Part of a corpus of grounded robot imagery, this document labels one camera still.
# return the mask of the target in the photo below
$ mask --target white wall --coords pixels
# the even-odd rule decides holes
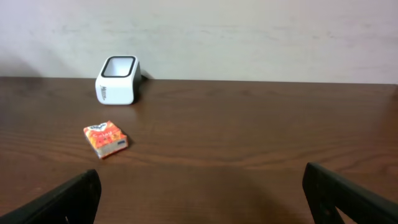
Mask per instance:
[[[0,0],[0,75],[398,83],[397,0]]]

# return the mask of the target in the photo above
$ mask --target wooden table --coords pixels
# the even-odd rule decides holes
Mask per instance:
[[[395,85],[153,80],[130,106],[92,79],[0,78],[0,214],[94,168],[96,223],[313,223],[307,162],[398,202]],[[105,160],[83,128],[134,143]]]

